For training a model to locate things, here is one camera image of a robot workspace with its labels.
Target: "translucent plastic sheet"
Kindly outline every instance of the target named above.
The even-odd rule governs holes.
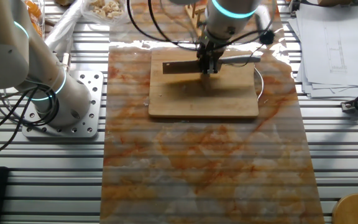
[[[171,16],[191,27],[183,7],[167,2]],[[170,38],[191,39],[153,3]],[[157,35],[144,1],[132,7],[139,26]],[[111,31],[101,223],[324,223],[278,13],[273,28],[275,42],[255,53],[265,83],[256,119],[150,118],[152,51],[178,48],[131,24],[122,39]],[[244,32],[255,29],[251,19]],[[259,94],[257,77],[255,86]]]
[[[49,36],[45,39],[45,43],[51,50],[55,50],[56,46],[61,41],[68,40],[73,35],[74,27],[77,24],[78,19],[82,16],[82,2],[82,0],[76,0],[49,32]]]

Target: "metal table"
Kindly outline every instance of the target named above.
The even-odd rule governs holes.
[[[298,39],[288,25],[284,0],[278,8],[285,29],[293,76],[300,65]],[[64,8],[46,0],[46,16],[57,21]],[[0,152],[0,166],[13,168],[9,177],[2,223],[99,223],[103,166],[109,28],[80,20],[74,31],[72,70],[104,74],[99,136],[89,141],[30,142],[19,133]],[[296,90],[316,174],[326,223],[343,196],[358,193],[358,118],[344,114],[338,101],[310,100]],[[15,124],[0,128],[0,146]]]

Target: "cutting board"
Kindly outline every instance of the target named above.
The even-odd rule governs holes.
[[[226,52],[223,57],[244,55]],[[254,86],[254,64],[243,67],[223,65],[209,78],[205,88],[200,73],[163,74],[164,62],[191,58],[190,51],[152,52],[149,115],[174,118],[254,118],[258,101]]]
[[[358,194],[338,201],[333,209],[333,224],[358,224]]]

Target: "white paper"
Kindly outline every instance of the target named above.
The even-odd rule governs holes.
[[[302,75],[303,75],[302,70],[303,70],[303,63],[302,63],[302,60],[301,60],[301,64],[299,65],[298,74],[296,74],[295,81],[302,82]]]
[[[302,4],[297,17],[307,71],[302,77],[311,83],[358,85],[358,8]]]
[[[298,28],[298,19],[290,19],[288,20],[288,23],[290,24],[291,28],[293,29],[298,39],[301,40],[301,35],[299,33],[299,28]]]
[[[352,97],[358,96],[358,88],[348,88],[346,90],[333,93],[330,89],[312,90],[311,97]]]
[[[354,87],[358,87],[358,86],[354,86],[354,85],[333,85],[333,84],[320,84],[320,83],[312,83],[311,85],[313,86],[314,89],[319,89],[319,88],[354,88]]]

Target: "metal base plate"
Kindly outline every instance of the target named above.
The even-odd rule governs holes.
[[[91,93],[91,106],[83,119],[74,125],[53,128],[49,125],[37,128],[23,127],[22,133],[27,138],[93,138],[98,133],[99,112],[102,97],[103,74],[93,71],[70,71],[71,77],[85,84]],[[33,104],[25,112],[25,117],[29,121],[40,119]]]

